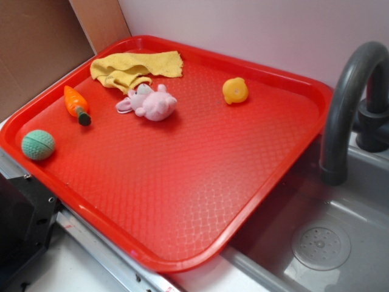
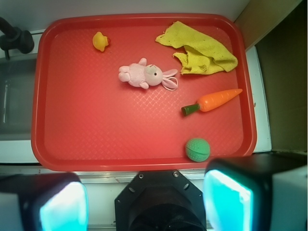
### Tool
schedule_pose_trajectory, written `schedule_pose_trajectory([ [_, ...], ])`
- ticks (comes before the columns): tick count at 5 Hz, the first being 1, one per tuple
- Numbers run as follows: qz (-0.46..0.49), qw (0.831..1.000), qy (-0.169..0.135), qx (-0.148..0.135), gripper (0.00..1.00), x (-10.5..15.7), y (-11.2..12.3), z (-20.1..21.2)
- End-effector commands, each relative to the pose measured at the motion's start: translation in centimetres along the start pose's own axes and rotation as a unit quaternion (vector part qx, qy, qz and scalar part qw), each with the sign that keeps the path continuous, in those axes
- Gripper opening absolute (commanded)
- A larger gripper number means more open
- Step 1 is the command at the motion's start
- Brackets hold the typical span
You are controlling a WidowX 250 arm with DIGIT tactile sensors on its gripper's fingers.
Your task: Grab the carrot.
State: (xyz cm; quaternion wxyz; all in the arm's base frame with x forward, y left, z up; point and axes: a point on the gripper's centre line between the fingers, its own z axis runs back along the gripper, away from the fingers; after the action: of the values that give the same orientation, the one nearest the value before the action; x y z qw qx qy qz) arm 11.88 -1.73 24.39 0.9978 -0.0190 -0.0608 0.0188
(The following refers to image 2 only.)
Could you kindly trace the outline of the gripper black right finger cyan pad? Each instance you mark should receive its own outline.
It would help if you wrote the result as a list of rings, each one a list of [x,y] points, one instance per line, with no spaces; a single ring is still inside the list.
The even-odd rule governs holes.
[[[205,170],[203,200],[216,231],[305,231],[308,158],[293,153],[215,158]]]

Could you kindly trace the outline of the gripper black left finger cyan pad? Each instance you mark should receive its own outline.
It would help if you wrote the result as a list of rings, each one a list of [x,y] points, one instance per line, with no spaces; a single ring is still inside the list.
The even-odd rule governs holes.
[[[2,231],[86,231],[86,187],[75,173],[0,178]]]

